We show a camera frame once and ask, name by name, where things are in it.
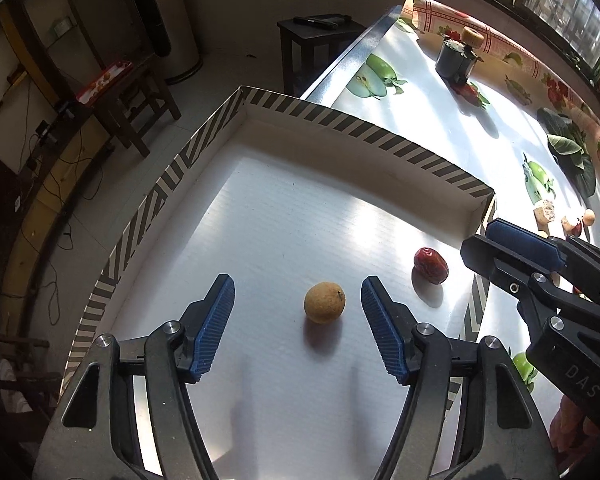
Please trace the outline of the dark jar with cork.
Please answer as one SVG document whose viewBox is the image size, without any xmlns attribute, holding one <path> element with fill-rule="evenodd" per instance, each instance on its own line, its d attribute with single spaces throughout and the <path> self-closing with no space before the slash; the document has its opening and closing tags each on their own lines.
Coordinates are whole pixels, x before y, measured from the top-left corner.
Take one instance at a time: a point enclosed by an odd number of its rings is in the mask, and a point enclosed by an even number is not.
<svg viewBox="0 0 600 480">
<path fill-rule="evenodd" d="M 449 84 L 466 84 L 476 63 L 484 36 L 477 29 L 465 26 L 461 32 L 445 29 L 436 61 L 436 72 Z"/>
</svg>

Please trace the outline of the fruit-print tablecloth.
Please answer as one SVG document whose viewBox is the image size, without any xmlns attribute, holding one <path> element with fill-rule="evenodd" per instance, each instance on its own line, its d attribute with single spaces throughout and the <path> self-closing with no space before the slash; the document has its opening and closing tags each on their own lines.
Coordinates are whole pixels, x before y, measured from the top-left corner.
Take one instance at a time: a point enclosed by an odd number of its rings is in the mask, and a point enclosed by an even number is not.
<svg viewBox="0 0 600 480">
<path fill-rule="evenodd" d="M 468 91 L 454 90 L 434 69 L 446 35 L 460 36 L 469 26 L 486 37 Z M 546 232 L 562 235 L 562 217 L 596 214 L 582 235 L 600 248 L 600 181 L 583 198 L 566 176 L 550 144 L 550 116 L 542 76 L 518 63 L 527 52 L 508 42 L 501 55 L 492 47 L 494 31 L 476 20 L 456 16 L 429 0 L 405 0 L 346 47 L 327 68 L 309 76 L 303 99 L 338 108 L 416 142 L 434 152 L 434 168 L 458 183 L 475 180 L 493 188 L 495 217 L 528 230 L 538 228 L 526 189 L 524 165 L 543 167 L 553 189 L 555 220 Z"/>
</svg>

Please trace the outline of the dark wooden stool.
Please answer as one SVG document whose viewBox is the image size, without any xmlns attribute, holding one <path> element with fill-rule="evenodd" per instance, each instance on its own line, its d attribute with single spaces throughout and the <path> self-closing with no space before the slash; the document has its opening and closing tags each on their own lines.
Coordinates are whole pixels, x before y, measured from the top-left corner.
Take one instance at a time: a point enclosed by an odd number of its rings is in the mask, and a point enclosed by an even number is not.
<svg viewBox="0 0 600 480">
<path fill-rule="evenodd" d="M 348 27 L 336 30 L 297 25 L 292 18 L 278 21 L 276 26 L 279 31 L 283 89 L 290 96 L 306 90 L 317 75 L 315 52 L 318 48 L 327 49 L 327 63 L 330 64 L 365 30 L 365 26 L 353 20 Z"/>
</svg>

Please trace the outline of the striped white cardboard tray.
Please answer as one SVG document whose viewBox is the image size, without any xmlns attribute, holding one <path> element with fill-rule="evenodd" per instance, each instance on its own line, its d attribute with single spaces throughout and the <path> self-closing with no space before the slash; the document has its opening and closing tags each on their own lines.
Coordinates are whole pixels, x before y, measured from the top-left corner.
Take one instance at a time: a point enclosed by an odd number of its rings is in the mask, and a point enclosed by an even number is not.
<svg viewBox="0 0 600 480">
<path fill-rule="evenodd" d="M 493 191 L 434 168 L 434 153 L 369 122 L 242 87 L 187 140 L 140 202 L 97 279 L 66 370 L 93 337 L 145 336 L 220 274 L 235 303 L 212 367 L 187 389 L 223 479 L 370 479 L 407 391 L 382 364 L 361 306 L 375 275 L 416 318 L 457 336 L 477 289 L 460 243 Z M 434 248 L 440 285 L 414 267 Z M 336 321 L 308 290 L 338 284 Z"/>
</svg>

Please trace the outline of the green leafy vegetable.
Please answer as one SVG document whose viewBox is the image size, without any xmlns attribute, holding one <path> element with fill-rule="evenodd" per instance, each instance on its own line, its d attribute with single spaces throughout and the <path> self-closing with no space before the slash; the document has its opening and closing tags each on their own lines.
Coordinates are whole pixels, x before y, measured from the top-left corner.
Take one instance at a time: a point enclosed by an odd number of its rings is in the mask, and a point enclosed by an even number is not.
<svg viewBox="0 0 600 480">
<path fill-rule="evenodd" d="M 548 149 L 572 187 L 582 200 L 593 196 L 596 175 L 582 130 L 571 118 L 547 107 L 536 111 L 536 120 L 545 131 Z"/>
</svg>

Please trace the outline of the wooden chair with red cushion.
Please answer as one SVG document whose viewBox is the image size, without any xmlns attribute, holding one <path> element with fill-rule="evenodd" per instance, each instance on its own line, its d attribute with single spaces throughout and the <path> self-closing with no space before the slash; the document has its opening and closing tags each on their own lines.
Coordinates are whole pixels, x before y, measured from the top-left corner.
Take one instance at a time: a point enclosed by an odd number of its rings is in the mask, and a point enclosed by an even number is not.
<svg viewBox="0 0 600 480">
<path fill-rule="evenodd" d="M 150 153 L 144 135 L 155 123 L 166 113 L 174 120 L 182 116 L 155 54 L 112 63 L 76 94 L 76 100 L 110 136 L 125 148 L 134 146 L 143 158 Z"/>
</svg>

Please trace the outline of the beige puffed rice cake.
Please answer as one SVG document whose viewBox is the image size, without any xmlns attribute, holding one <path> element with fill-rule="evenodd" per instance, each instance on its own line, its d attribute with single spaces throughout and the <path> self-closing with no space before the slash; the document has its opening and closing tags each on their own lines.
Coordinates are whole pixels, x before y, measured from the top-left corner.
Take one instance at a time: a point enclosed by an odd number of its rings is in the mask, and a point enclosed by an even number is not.
<svg viewBox="0 0 600 480">
<path fill-rule="evenodd" d="M 554 204 L 550 200 L 539 200 L 533 205 L 533 213 L 536 222 L 541 226 L 547 226 L 555 219 Z"/>
</svg>

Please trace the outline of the tan longan fruit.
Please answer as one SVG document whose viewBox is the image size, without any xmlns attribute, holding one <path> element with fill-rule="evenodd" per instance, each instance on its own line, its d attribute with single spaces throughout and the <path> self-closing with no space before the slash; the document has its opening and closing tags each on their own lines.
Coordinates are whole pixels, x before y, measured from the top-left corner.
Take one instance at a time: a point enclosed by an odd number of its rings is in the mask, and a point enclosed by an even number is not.
<svg viewBox="0 0 600 480">
<path fill-rule="evenodd" d="M 333 282 L 321 282 L 311 287 L 304 297 L 306 317 L 316 324 L 328 324 L 342 315 L 346 294 Z"/>
</svg>

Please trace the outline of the red jujube date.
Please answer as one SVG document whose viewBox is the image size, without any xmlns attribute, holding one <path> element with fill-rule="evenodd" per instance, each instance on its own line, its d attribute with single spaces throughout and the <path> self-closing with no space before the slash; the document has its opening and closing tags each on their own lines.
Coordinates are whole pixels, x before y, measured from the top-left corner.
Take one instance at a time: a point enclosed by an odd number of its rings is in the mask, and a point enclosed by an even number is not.
<svg viewBox="0 0 600 480">
<path fill-rule="evenodd" d="M 442 284 L 449 277 L 449 266 L 434 248 L 419 248 L 414 255 L 415 270 L 429 283 Z"/>
</svg>

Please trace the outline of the black remote control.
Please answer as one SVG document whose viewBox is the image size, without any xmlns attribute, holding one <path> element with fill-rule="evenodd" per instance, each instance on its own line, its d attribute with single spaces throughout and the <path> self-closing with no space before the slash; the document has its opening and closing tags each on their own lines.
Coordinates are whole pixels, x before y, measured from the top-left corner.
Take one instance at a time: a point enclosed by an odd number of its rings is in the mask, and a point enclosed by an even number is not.
<svg viewBox="0 0 600 480">
<path fill-rule="evenodd" d="M 308 16 L 295 16 L 292 21 L 294 24 L 308 26 L 323 30 L 336 30 L 348 27 L 352 23 L 352 18 L 347 14 L 332 13 L 318 14 Z"/>
</svg>

